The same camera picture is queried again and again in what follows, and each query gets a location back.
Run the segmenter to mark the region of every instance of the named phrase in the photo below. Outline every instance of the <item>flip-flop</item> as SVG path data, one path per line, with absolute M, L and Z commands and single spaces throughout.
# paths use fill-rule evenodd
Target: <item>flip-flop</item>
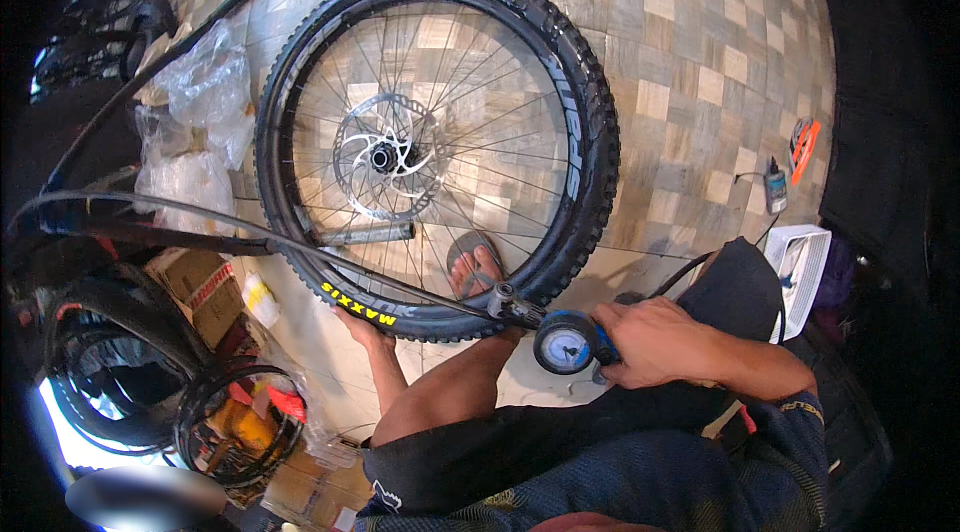
M 496 267 L 500 272 L 500 277 L 503 278 L 503 261 L 500 260 L 500 253 L 497 251 L 494 241 L 482 231 L 469 231 L 453 241 L 453 244 L 450 245 L 450 250 L 448 250 L 446 253 L 446 273 L 452 274 L 453 264 L 459 260 L 461 256 L 466 255 L 467 253 L 473 256 L 474 249 L 481 246 L 486 247 L 486 250 L 489 251 L 490 255 L 493 257 L 493 263 L 496 264 Z M 457 298 L 461 301 L 463 299 L 470 298 L 471 288 L 474 287 L 475 282 L 479 282 L 481 285 L 484 285 L 487 288 L 493 288 L 497 283 L 496 280 L 491 278 L 489 275 L 484 274 L 480 270 L 473 270 L 466 278 L 463 279 L 463 283 L 459 289 Z

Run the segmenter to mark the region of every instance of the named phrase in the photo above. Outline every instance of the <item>white plastic basket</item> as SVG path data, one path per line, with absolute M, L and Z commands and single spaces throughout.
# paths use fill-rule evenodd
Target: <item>white plastic basket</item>
M 783 340 L 793 338 L 804 330 L 827 264 L 831 236 L 828 229 L 812 224 L 781 226 L 770 230 L 763 256 L 780 278 L 786 307 Z M 779 339 L 780 316 L 777 315 L 770 342 L 776 343 Z

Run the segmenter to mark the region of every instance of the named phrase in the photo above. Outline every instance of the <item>foot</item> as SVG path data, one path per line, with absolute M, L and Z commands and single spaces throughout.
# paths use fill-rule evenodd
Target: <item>foot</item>
M 457 260 L 453 262 L 453 269 L 449 275 L 450 286 L 453 286 L 457 294 L 461 293 L 467 278 L 474 272 L 484 274 L 495 283 L 503 280 L 503 272 L 500 271 L 497 262 L 494 260 L 494 256 L 490 250 L 483 245 L 473 249 L 473 252 L 461 254 L 457 257 Z M 485 283 L 480 278 L 482 278 L 482 276 L 473 277 L 473 285 L 470 286 L 469 291 L 465 293 L 467 297 L 473 297 L 491 288 L 491 284 Z

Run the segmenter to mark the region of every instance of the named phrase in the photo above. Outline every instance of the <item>sealant bottle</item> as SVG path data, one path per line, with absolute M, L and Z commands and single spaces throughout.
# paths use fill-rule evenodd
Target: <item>sealant bottle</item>
M 786 209 L 786 174 L 770 157 L 770 167 L 763 174 L 763 190 L 767 198 L 767 213 L 776 215 Z

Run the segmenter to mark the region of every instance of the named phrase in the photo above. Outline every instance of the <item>black shorts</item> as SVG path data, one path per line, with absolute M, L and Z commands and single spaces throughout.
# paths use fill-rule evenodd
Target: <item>black shorts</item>
M 777 274 L 742 236 L 727 242 L 677 304 L 703 324 L 768 341 L 781 309 Z M 486 418 L 417 432 L 375 448 L 364 442 L 364 472 L 399 513 L 449 514 L 534 478 L 583 448 L 639 430 L 699 433 L 731 404 L 730 393 L 675 381 L 614 386 L 573 407 L 507 406 Z

